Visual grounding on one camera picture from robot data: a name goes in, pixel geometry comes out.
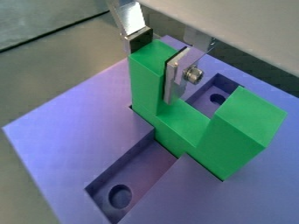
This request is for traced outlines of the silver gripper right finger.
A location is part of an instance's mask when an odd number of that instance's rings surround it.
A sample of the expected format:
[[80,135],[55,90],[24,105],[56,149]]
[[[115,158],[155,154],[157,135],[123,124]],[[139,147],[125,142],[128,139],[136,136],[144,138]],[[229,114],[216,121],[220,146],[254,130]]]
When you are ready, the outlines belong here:
[[215,38],[189,26],[184,29],[183,40],[188,46],[164,62],[163,101],[168,105],[183,96],[187,83],[197,85],[201,81],[204,72],[197,63],[215,46]]

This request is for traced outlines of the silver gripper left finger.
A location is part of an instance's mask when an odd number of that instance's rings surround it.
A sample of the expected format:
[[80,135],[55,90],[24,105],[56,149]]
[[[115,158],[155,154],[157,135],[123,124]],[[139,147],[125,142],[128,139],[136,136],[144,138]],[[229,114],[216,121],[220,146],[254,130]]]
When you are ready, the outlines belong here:
[[107,0],[107,7],[120,30],[125,53],[131,54],[152,42],[153,29],[145,25],[136,0]]

